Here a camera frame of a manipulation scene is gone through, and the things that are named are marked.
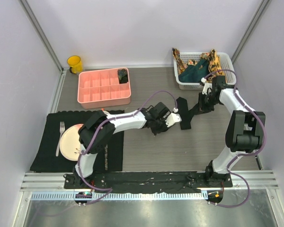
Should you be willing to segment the black tie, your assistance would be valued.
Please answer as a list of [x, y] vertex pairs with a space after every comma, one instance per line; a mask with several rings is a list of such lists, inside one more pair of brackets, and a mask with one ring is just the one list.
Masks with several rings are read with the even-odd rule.
[[200, 107], [197, 103], [190, 110], [188, 109], [187, 100], [179, 97], [177, 98], [178, 114], [181, 117], [180, 128], [181, 130], [191, 129], [191, 121], [195, 115], [200, 114]]

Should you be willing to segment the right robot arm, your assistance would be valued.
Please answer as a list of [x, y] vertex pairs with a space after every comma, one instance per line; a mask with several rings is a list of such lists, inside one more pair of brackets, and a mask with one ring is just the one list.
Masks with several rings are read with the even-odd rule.
[[225, 134], [225, 148], [205, 169], [204, 181], [214, 187], [230, 180], [231, 168], [244, 156], [251, 156], [264, 145], [266, 116], [252, 109], [240, 96], [234, 85], [226, 83], [224, 76], [211, 82], [201, 79], [203, 90], [199, 94], [200, 111], [208, 113], [217, 104], [224, 105], [231, 117]]

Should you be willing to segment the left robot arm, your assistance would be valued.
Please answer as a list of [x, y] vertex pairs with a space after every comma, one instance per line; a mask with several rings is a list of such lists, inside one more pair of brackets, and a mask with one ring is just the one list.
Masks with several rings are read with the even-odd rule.
[[91, 184], [94, 172], [122, 170], [122, 154], [126, 130], [149, 128], [156, 135], [169, 129], [166, 119], [171, 114], [167, 108], [157, 110], [142, 108], [129, 113], [93, 111], [79, 129], [80, 154], [74, 167], [75, 183], [82, 189]]

